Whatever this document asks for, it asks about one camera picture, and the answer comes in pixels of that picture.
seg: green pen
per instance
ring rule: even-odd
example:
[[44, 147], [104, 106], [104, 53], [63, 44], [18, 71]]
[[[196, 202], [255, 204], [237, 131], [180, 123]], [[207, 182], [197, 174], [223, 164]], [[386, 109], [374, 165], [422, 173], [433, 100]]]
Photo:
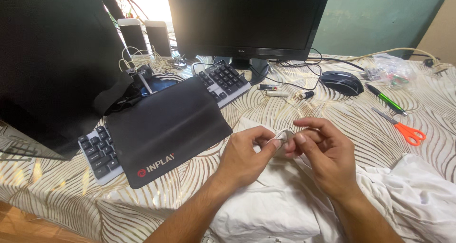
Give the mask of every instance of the green pen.
[[368, 85], [368, 84], [366, 84], [366, 87], [369, 89], [369, 91], [371, 91], [373, 94], [375, 94], [380, 99], [382, 99], [384, 102], [386, 102], [386, 104], [392, 110], [394, 110], [394, 112], [396, 112], [398, 114], [401, 114], [401, 115], [406, 115], [407, 116], [407, 113], [405, 112], [405, 110], [402, 107], [400, 107], [394, 101], [390, 100], [388, 97], [386, 97], [384, 94], [382, 94], [382, 92], [379, 91], [377, 88], [375, 88], [375, 87], [373, 87], [371, 85]]

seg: scissors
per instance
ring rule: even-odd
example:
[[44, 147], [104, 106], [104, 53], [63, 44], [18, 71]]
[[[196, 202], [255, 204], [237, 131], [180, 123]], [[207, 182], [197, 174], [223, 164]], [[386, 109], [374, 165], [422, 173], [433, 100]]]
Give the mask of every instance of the scissors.
[[410, 145], [418, 146], [421, 143], [420, 141], [426, 140], [426, 135], [422, 131], [410, 128], [397, 122], [393, 118], [390, 118], [389, 116], [385, 115], [385, 113], [380, 112], [375, 107], [373, 107], [372, 109], [373, 111], [377, 112], [380, 116], [388, 120], [391, 124], [394, 124], [394, 127], [396, 127], [396, 129], [399, 130], [399, 132], [404, 136], [405, 141], [407, 141]]

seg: monitor stand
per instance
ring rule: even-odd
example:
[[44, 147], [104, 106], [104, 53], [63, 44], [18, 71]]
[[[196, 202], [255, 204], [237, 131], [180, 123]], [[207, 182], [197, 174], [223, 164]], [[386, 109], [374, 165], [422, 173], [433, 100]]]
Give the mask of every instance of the monitor stand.
[[226, 63], [231, 64], [236, 70], [252, 71], [252, 79], [249, 81], [251, 85], [263, 81], [269, 71], [269, 64], [266, 59], [216, 57], [214, 59], [214, 64], [222, 59], [225, 60]]

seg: mouse pad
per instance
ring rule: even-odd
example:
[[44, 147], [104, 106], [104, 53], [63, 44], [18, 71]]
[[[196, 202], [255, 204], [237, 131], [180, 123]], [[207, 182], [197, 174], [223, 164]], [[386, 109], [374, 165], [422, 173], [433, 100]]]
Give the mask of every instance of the mouse pad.
[[133, 189], [152, 182], [233, 133], [197, 77], [106, 117]]

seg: computer mouse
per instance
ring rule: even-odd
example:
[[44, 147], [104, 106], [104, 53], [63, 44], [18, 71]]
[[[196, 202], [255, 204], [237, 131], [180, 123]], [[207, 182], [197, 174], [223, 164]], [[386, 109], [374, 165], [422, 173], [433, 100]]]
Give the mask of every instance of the computer mouse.
[[320, 80], [327, 88], [347, 96], [357, 96], [364, 92], [364, 88], [359, 79], [348, 72], [326, 71], [322, 73]]

